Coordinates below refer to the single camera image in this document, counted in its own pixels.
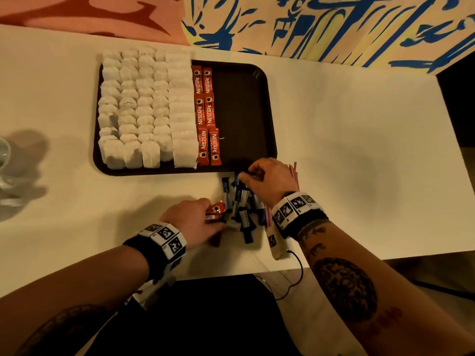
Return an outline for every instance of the mural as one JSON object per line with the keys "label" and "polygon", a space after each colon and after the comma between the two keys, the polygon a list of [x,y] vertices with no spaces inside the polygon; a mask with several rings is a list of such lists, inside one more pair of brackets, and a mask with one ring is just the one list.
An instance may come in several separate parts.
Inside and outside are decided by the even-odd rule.
{"label": "mural", "polygon": [[0,23],[437,74],[475,0],[0,0]]}

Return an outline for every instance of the brown tray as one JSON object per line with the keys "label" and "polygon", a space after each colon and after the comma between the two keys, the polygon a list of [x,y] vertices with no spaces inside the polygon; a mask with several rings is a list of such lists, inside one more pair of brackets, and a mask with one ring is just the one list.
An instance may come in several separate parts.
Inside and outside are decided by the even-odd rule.
{"label": "brown tray", "polygon": [[[192,60],[193,65],[213,69],[216,127],[219,129],[221,166],[175,168],[173,160],[160,168],[110,170],[102,162],[99,150],[99,123],[95,124],[93,161],[106,175],[131,176],[182,174],[194,172],[238,172],[261,157],[277,157],[276,137],[272,123],[269,89],[264,71],[255,65]],[[102,84],[102,66],[99,85]],[[101,97],[98,87],[97,99]]]}

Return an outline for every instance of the finger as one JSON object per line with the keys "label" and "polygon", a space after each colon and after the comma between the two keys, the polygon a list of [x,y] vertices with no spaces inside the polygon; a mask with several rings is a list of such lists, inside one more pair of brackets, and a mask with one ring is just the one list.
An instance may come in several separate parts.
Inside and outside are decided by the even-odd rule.
{"label": "finger", "polygon": [[251,175],[245,173],[245,172],[241,172],[239,174],[239,179],[244,182],[244,185],[246,185],[247,187],[249,187],[252,191],[256,191],[256,188],[259,187],[259,183],[260,181],[258,181],[257,179],[255,179],[254,177],[252,177]]}
{"label": "finger", "polygon": [[223,222],[207,223],[203,225],[203,233],[206,239],[208,239],[211,236],[216,235],[218,232],[224,231],[225,228],[226,224]]}
{"label": "finger", "polygon": [[272,161],[269,158],[260,158],[257,161],[255,161],[251,166],[249,166],[249,171],[256,172],[259,168],[266,171],[266,169],[269,169],[269,167],[271,167],[273,164],[274,164],[274,161]]}
{"label": "finger", "polygon": [[208,207],[211,205],[211,201],[209,198],[206,197],[201,197],[200,199],[196,200],[196,202],[204,209],[206,210]]}

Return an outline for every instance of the white table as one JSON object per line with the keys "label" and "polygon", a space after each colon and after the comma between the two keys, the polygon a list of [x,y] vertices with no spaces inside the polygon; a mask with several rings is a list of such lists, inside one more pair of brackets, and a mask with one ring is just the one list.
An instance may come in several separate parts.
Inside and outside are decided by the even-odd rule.
{"label": "white table", "polygon": [[[219,199],[219,174],[110,177],[92,163],[99,53],[145,44],[158,46],[0,26],[1,133],[28,146],[46,188],[0,222],[0,295],[120,245],[182,199]],[[378,257],[475,249],[475,197],[435,77],[192,50],[264,70],[278,158],[297,161],[302,190]],[[254,239],[225,235],[219,249],[191,252],[177,274],[299,267],[275,261],[261,229]]]}

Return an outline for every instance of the right hand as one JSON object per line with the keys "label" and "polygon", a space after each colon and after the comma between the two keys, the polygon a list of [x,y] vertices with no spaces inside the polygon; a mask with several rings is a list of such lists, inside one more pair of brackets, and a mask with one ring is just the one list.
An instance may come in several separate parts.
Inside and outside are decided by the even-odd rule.
{"label": "right hand", "polygon": [[298,191],[289,169],[275,158],[261,158],[249,167],[249,171],[263,176],[262,181],[245,172],[239,174],[239,179],[271,209],[286,194]]}

